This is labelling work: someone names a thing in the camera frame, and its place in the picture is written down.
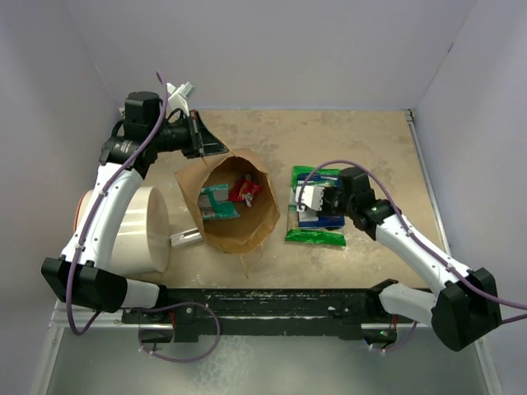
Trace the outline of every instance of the paper bag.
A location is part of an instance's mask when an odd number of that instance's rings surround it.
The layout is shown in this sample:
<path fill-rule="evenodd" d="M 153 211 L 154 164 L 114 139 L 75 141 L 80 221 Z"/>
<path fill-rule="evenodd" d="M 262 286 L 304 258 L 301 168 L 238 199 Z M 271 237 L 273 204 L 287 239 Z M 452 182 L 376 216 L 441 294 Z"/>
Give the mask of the paper bag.
<path fill-rule="evenodd" d="M 228 184 L 232 188 L 248 173 L 263 187 L 252 207 L 236 202 L 240 217 L 203 221 L 198 206 L 201 188 L 218 184 Z M 231 150 L 225 155 L 196 160 L 178 171 L 175 178 L 199 233 L 207 243 L 225 253 L 251 253 L 269 236 L 280 217 L 268 169 L 250 149 Z"/>

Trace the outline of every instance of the snack package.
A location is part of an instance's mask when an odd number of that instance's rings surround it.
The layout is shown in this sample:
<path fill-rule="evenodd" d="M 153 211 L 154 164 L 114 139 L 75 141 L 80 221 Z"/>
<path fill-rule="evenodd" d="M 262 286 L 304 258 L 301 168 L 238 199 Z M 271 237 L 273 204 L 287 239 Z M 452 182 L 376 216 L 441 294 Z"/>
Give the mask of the snack package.
<path fill-rule="evenodd" d="M 247 207 L 252 207 L 254 198 L 262 192 L 263 188 L 257 183 L 253 183 L 251 179 L 251 175 L 246 174 L 236 182 L 229 193 L 230 202 L 245 202 Z"/>
<path fill-rule="evenodd" d="M 228 202 L 229 185 L 220 184 L 202 188 L 198 197 L 201 217 L 206 220 L 228 220 L 240 216 L 234 204 Z"/>
<path fill-rule="evenodd" d="M 291 177 L 291 195 L 287 211 L 286 241 L 346 246 L 343 234 L 344 217 L 319 216 L 311 209 L 305 213 L 296 210 L 296 188 L 299 188 L 305 177 L 313 170 L 309 166 L 294 166 Z M 324 187 L 338 186 L 339 169 L 322 169 L 315 173 L 308 185 Z"/>

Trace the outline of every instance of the tabletop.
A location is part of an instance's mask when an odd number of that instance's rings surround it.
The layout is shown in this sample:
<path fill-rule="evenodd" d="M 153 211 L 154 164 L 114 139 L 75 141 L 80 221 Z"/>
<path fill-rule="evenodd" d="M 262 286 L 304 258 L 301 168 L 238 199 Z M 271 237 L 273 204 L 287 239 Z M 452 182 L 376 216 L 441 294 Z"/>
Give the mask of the tabletop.
<path fill-rule="evenodd" d="M 292 167 L 344 159 L 376 174 L 408 219 L 442 247 L 403 111 L 204 110 L 200 114 L 208 129 L 229 147 L 248 147 L 266 163 L 280 219 L 265 241 L 262 258 L 257 261 L 259 252 L 245 257 L 249 278 L 239 256 L 205 243 L 172 249 L 164 273 L 133 278 L 190 288 L 369 288 L 387 278 L 411 287 L 425 286 L 399 257 L 356 230 L 351 221 L 344 228 L 345 248 L 284 241 Z M 190 163 L 180 153 L 160 154 L 144 181 L 161 190 L 171 234 L 195 227 L 175 179 L 175 173 Z M 382 192 L 373 188 L 382 198 Z"/>

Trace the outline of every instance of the black metal bar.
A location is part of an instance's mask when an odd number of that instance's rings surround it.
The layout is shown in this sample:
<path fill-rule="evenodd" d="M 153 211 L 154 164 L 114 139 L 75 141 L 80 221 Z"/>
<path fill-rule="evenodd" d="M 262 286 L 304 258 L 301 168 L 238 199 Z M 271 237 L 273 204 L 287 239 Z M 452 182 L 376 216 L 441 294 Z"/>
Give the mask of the black metal bar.
<path fill-rule="evenodd" d="M 207 305 L 220 319 L 223 335 L 334 336 L 363 338 L 362 323 L 386 323 L 364 289 L 169 289 L 157 307 L 181 302 Z M 203 309 L 175 311 L 177 342 L 195 342 L 216 331 Z M 125 312 L 123 323 L 170 323 L 168 313 Z"/>

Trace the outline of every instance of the white backdrop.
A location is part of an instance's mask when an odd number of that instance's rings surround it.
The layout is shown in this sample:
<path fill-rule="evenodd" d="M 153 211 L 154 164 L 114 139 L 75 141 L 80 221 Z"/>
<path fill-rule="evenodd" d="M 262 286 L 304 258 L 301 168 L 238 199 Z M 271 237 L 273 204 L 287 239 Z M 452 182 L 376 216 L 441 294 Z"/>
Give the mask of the white backdrop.
<path fill-rule="evenodd" d="M 159 67 L 205 108 L 417 105 L 476 0 L 66 0 L 117 100 Z"/>
<path fill-rule="evenodd" d="M 55 301 L 40 266 L 71 237 L 116 116 L 60 0 L 0 2 L 1 393 L 30 391 Z"/>
<path fill-rule="evenodd" d="M 526 42 L 527 2 L 479 0 L 416 112 L 454 256 L 525 304 Z M 525 394 L 526 332 L 523 321 L 490 335 L 506 394 Z"/>

